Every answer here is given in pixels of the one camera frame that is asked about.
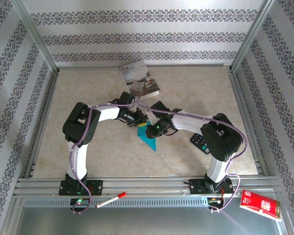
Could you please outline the grey sheet metal tray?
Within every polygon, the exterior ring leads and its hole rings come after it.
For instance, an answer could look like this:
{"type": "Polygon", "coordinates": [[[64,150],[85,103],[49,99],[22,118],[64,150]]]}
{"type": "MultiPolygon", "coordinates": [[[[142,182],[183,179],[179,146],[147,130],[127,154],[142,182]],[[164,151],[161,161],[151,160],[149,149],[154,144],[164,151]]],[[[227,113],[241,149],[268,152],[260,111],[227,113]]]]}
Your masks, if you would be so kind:
{"type": "Polygon", "coordinates": [[[235,206],[103,208],[74,215],[68,208],[25,208],[17,235],[282,235],[274,220],[235,206]]]}

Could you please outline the paperback book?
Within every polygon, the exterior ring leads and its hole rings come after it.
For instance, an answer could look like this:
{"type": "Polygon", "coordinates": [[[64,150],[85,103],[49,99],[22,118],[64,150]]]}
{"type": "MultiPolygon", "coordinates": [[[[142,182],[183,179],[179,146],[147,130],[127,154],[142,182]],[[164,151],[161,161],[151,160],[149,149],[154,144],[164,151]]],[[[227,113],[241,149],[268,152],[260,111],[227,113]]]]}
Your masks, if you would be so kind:
{"type": "Polygon", "coordinates": [[[136,98],[144,100],[160,94],[160,88],[143,60],[120,66],[119,72],[136,98]]]}

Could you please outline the black calculator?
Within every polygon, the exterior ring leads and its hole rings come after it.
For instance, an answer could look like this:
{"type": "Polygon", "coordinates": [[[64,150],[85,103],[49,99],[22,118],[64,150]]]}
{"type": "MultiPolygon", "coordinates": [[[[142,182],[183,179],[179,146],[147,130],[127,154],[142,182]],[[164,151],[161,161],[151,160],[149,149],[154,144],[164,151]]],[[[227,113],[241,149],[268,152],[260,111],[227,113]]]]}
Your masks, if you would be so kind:
{"type": "Polygon", "coordinates": [[[206,140],[202,135],[194,133],[190,138],[190,142],[204,154],[210,154],[210,149],[208,148],[206,140]]]}

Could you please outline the white marker with red cap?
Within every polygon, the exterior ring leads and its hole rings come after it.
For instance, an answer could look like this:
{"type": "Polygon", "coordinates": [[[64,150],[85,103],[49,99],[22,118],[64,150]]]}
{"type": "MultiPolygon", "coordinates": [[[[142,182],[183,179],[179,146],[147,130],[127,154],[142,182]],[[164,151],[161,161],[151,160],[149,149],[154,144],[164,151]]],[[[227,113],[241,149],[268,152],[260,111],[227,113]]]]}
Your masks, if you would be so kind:
{"type": "Polygon", "coordinates": [[[112,202],[114,202],[114,201],[117,201],[117,200],[119,200],[120,198],[123,198],[123,197],[125,197],[125,196],[126,196],[126,192],[122,192],[122,193],[118,194],[118,195],[115,196],[115,197],[112,197],[112,198],[110,198],[110,199],[108,199],[108,200],[105,200],[105,201],[103,201],[103,202],[97,203],[95,207],[96,207],[97,209],[98,209],[98,208],[101,208],[101,207],[103,207],[103,206],[105,206],[105,205],[108,205],[108,204],[110,204],[110,203],[112,203],[112,202]]]}

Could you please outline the small LED circuit board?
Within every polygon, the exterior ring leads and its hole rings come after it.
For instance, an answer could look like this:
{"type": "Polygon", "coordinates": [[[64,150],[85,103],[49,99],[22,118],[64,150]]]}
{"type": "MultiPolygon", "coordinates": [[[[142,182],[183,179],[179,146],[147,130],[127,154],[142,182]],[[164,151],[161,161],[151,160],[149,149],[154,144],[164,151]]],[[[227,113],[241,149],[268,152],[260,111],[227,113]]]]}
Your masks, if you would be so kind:
{"type": "Polygon", "coordinates": [[[89,205],[89,199],[87,198],[72,198],[70,201],[71,206],[87,206],[89,205]]]}

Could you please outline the red paper packet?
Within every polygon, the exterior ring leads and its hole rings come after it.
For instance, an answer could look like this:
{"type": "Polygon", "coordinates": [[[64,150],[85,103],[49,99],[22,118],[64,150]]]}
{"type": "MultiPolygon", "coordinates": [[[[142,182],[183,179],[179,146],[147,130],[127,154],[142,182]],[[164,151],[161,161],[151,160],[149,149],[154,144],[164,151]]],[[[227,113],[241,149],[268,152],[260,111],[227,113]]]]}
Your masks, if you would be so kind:
{"type": "Polygon", "coordinates": [[[240,208],[281,222],[281,203],[278,200],[243,189],[240,208]]]}

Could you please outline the wide aluminium base rail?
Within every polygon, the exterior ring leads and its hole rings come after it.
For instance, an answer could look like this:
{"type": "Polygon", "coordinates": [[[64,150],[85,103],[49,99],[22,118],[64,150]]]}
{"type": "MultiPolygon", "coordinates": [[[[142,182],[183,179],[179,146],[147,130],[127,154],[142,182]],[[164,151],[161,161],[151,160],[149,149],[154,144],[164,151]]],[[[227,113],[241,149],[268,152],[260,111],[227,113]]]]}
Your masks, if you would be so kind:
{"type": "MultiPolygon", "coordinates": [[[[126,192],[129,197],[166,197],[189,196],[190,190],[186,177],[112,177],[102,178],[102,197],[126,192]]],[[[13,197],[58,197],[60,178],[18,179],[13,197]]],[[[280,193],[275,177],[243,175],[238,193],[242,189],[256,193],[280,193]]]]}

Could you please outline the thin aluminium rail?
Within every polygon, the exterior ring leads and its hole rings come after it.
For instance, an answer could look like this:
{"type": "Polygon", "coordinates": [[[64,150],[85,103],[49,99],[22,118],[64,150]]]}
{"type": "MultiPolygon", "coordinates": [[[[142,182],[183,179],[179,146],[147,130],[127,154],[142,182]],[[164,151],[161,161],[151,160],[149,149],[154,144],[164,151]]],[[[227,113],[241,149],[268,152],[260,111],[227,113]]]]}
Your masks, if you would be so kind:
{"type": "MultiPolygon", "coordinates": [[[[148,68],[174,68],[174,67],[226,67],[224,64],[172,64],[147,65],[148,68]]],[[[90,71],[90,70],[119,70],[119,67],[59,67],[59,71],[90,71]]]]}

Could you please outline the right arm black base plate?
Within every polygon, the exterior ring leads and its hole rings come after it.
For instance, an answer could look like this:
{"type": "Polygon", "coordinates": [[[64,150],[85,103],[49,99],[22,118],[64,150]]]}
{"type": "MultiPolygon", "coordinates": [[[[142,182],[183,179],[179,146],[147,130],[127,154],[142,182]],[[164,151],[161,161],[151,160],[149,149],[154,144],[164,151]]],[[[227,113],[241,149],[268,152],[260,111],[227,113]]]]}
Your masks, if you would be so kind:
{"type": "Polygon", "coordinates": [[[219,183],[208,182],[205,179],[190,179],[188,184],[191,195],[219,195],[234,192],[232,181],[229,178],[225,178],[219,183]]]}

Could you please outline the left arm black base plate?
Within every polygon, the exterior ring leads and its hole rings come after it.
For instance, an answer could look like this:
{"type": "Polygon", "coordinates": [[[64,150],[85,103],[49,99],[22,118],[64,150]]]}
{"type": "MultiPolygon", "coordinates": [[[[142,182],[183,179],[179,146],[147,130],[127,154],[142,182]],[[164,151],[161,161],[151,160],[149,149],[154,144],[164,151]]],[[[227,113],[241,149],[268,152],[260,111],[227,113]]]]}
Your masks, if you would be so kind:
{"type": "MultiPolygon", "coordinates": [[[[91,195],[100,196],[102,194],[102,180],[86,180],[83,183],[91,195]]],[[[75,181],[73,184],[70,184],[66,180],[61,181],[59,188],[59,195],[61,196],[86,196],[88,194],[88,191],[78,181],[75,181]]]]}

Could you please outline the aluminium side rail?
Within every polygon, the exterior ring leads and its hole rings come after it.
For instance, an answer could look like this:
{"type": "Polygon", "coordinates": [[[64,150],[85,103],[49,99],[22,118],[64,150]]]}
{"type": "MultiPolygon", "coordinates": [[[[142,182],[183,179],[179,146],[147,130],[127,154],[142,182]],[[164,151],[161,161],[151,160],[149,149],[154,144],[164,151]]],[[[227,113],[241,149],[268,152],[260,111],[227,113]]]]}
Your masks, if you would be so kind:
{"type": "Polygon", "coordinates": [[[32,136],[32,145],[29,150],[29,156],[27,158],[26,164],[24,165],[24,169],[22,174],[20,175],[21,178],[29,178],[32,172],[32,166],[37,161],[39,149],[41,146],[42,138],[45,131],[45,126],[48,120],[48,115],[54,95],[54,89],[56,86],[58,74],[52,73],[49,79],[48,86],[45,90],[45,95],[43,102],[41,104],[41,108],[39,111],[39,116],[36,122],[35,132],[32,136]]]}
{"type": "Polygon", "coordinates": [[[257,169],[259,169],[258,174],[261,174],[262,176],[269,176],[270,174],[267,171],[266,164],[260,149],[260,145],[257,141],[256,134],[254,132],[252,120],[249,116],[248,107],[245,103],[245,99],[244,99],[240,84],[238,82],[238,79],[232,71],[229,71],[228,75],[229,75],[233,93],[238,105],[238,109],[242,118],[246,136],[249,141],[249,149],[254,157],[254,161],[257,165],[257,169]]]}

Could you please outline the aluminium frame post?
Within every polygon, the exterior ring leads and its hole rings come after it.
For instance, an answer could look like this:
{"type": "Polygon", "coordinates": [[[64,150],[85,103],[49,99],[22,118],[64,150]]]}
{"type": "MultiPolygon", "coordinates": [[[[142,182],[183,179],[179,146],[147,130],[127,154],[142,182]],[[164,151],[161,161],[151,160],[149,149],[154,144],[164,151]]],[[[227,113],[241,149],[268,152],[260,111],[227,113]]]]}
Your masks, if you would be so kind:
{"type": "Polygon", "coordinates": [[[55,60],[52,57],[42,35],[40,34],[36,24],[34,23],[30,13],[28,12],[23,0],[10,0],[14,9],[18,13],[22,22],[26,26],[29,34],[31,35],[34,43],[38,47],[40,53],[42,54],[44,60],[48,64],[49,68],[58,75],[59,68],[55,63],[55,60]]]}
{"type": "Polygon", "coordinates": [[[237,54],[230,66],[230,72],[234,73],[239,65],[241,64],[241,61],[245,57],[247,51],[249,50],[249,47],[251,43],[254,41],[255,37],[257,36],[259,30],[261,29],[261,26],[265,19],[267,18],[272,6],[276,0],[263,0],[263,3],[261,4],[259,11],[251,24],[246,37],[244,38],[239,50],[237,51],[237,54]]]}

